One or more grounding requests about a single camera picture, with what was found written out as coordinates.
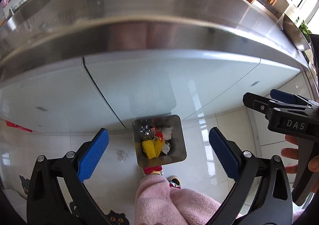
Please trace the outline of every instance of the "pink sleeve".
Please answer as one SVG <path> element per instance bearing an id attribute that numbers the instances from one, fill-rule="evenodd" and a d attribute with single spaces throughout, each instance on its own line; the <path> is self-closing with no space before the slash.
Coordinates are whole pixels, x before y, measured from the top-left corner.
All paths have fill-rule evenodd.
<path id="1" fill-rule="evenodd" d="M 293 222 L 295 222 L 299 216 L 303 213 L 304 210 L 298 210 L 298 211 L 295 211 L 293 212 Z"/>
<path id="2" fill-rule="evenodd" d="M 161 175 L 147 175 L 135 198 L 135 224 L 188 225 L 170 198 L 168 180 Z"/>

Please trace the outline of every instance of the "red ribbon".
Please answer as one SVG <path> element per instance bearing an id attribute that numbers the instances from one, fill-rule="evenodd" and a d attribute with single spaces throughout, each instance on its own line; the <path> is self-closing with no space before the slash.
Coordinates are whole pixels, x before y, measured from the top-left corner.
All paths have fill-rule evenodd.
<path id="1" fill-rule="evenodd" d="M 143 168 L 143 171 L 146 175 L 149 175 L 153 171 L 162 171 L 162 166 Z"/>
<path id="2" fill-rule="evenodd" d="M 155 136 L 156 136 L 156 137 L 159 137 L 159 140 L 160 140 L 161 142 L 163 142 L 163 134 L 157 133 Z"/>

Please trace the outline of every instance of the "trash bin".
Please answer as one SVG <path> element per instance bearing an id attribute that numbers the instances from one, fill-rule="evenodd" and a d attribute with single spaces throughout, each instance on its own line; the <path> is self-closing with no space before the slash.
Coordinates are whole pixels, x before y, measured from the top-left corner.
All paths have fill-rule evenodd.
<path id="1" fill-rule="evenodd" d="M 146 154 L 142 150 L 142 141 L 139 135 L 139 130 L 143 125 L 149 125 L 150 127 L 173 127 L 172 139 L 170 141 L 171 149 L 165 156 L 159 156 L 157 158 L 148 159 Z M 155 167 L 160 165 L 166 165 L 176 163 L 185 160 L 186 147 L 184 142 L 183 131 L 181 128 L 181 119 L 178 115 L 170 115 L 163 117 L 156 117 L 150 119 L 137 119 L 133 122 L 133 136 L 136 151 L 136 158 L 138 165 L 142 168 Z"/>

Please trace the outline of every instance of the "finger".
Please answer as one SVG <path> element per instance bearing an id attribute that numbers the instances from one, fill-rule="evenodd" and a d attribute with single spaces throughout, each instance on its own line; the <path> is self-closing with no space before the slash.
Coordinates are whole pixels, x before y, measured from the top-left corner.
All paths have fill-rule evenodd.
<path id="1" fill-rule="evenodd" d="M 312 188 L 311 191 L 312 191 L 313 193 L 317 193 L 318 189 L 319 189 L 319 181 L 315 184 L 315 186 Z"/>
<path id="2" fill-rule="evenodd" d="M 311 172 L 319 172 L 319 155 L 309 161 L 308 168 Z"/>
<path id="3" fill-rule="evenodd" d="M 285 135 L 285 140 L 294 145 L 298 145 L 297 137 L 291 135 Z"/>
<path id="4" fill-rule="evenodd" d="M 291 165 L 291 166 L 286 166 L 285 167 L 286 173 L 287 174 L 296 174 L 297 173 L 297 167 L 298 167 L 298 164 Z"/>
<path id="5" fill-rule="evenodd" d="M 298 149 L 297 148 L 283 148 L 281 150 L 281 155 L 286 158 L 298 159 Z"/>

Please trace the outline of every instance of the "floor tile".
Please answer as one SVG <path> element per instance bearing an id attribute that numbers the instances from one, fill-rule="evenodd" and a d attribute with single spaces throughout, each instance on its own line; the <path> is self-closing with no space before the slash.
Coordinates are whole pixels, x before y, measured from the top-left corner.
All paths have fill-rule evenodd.
<path id="1" fill-rule="evenodd" d="M 304 97 L 311 98 L 302 73 L 300 73 L 298 76 L 296 76 L 288 83 L 280 87 L 279 90 L 284 91 L 286 93 L 299 94 Z"/>
<path id="2" fill-rule="evenodd" d="M 235 184 L 234 179 L 228 178 L 228 191 L 230 191 L 232 189 L 234 184 Z"/>
<path id="3" fill-rule="evenodd" d="M 254 187 L 251 188 L 251 190 L 249 191 L 249 195 L 247 196 L 245 201 L 246 205 L 251 206 L 255 198 L 255 195 L 257 193 L 257 189 L 258 189 L 258 185 L 255 185 Z"/>
<path id="4" fill-rule="evenodd" d="M 216 125 L 216 118 L 182 125 L 187 158 L 163 166 L 165 177 L 178 176 L 183 188 L 200 192 L 227 181 L 226 173 L 208 142 L 209 130 Z"/>
<path id="5" fill-rule="evenodd" d="M 280 151 L 286 147 L 287 148 L 298 148 L 298 146 L 291 144 L 289 142 L 286 142 L 286 141 L 274 143 L 274 144 L 270 144 L 270 145 L 263 145 L 263 146 L 261 146 L 263 158 L 272 158 L 273 155 L 278 155 L 281 157 L 285 166 L 297 164 L 298 160 L 285 158 L 285 157 L 281 156 Z M 295 176 L 296 175 L 288 174 L 288 180 L 290 183 L 294 182 Z"/>
<path id="6" fill-rule="evenodd" d="M 213 188 L 203 191 L 202 193 L 213 198 L 215 201 L 222 203 L 228 195 L 228 181 L 225 181 Z"/>
<path id="7" fill-rule="evenodd" d="M 164 176 L 178 176 L 183 188 L 203 192 L 218 202 L 223 202 L 233 181 L 227 178 L 221 163 L 212 150 L 209 141 L 209 130 L 221 123 L 221 131 L 227 139 L 233 139 L 239 147 L 254 149 L 251 142 L 253 136 L 245 135 L 240 125 L 249 127 L 245 112 L 236 111 L 222 116 L 205 118 L 199 116 L 195 122 L 182 125 L 187 158 L 174 164 L 163 166 Z M 235 119 L 237 128 L 233 129 Z M 0 152 L 2 159 L 8 156 L 8 165 L 2 166 L 3 172 L 9 177 L 12 188 L 22 195 L 23 188 L 19 173 L 31 176 L 36 158 L 43 154 L 48 159 L 64 156 L 68 151 L 77 151 L 86 141 L 91 141 L 95 133 L 72 133 L 66 136 L 52 134 L 27 134 L 0 130 Z M 123 150 L 128 158 L 120 161 L 117 152 Z M 134 202 L 136 190 L 143 177 L 138 166 L 132 132 L 110 134 L 109 145 L 98 163 L 90 179 L 84 184 L 98 206 L 102 210 L 110 208 L 123 210 L 134 219 Z M 62 178 L 59 178 L 61 191 L 66 202 L 72 201 Z"/>
<path id="8" fill-rule="evenodd" d="M 240 213 L 241 215 L 246 215 L 246 214 L 248 213 L 249 209 L 250 209 L 250 206 L 244 204 L 244 205 L 242 206 L 242 208 L 241 208 L 241 210 L 240 210 L 239 213 Z"/>
<path id="9" fill-rule="evenodd" d="M 268 120 L 265 118 L 264 114 L 257 111 L 253 111 L 253 114 L 255 117 L 261 146 L 285 140 L 285 136 L 283 134 L 275 133 L 268 129 Z"/>
<path id="10" fill-rule="evenodd" d="M 10 204 L 14 210 L 20 215 L 20 217 L 27 221 L 27 201 L 22 198 L 17 192 L 12 189 L 3 190 Z"/>
<path id="11" fill-rule="evenodd" d="M 249 150 L 256 156 L 256 147 L 248 112 L 245 108 L 217 116 L 219 130 L 241 150 Z"/>
<path id="12" fill-rule="evenodd" d="M 71 148 L 76 151 L 92 136 L 71 136 Z M 123 150 L 128 158 L 118 159 L 116 152 Z M 84 184 L 101 209 L 133 209 L 135 194 L 143 171 L 138 166 L 133 134 L 111 134 L 109 145 L 90 179 Z"/>

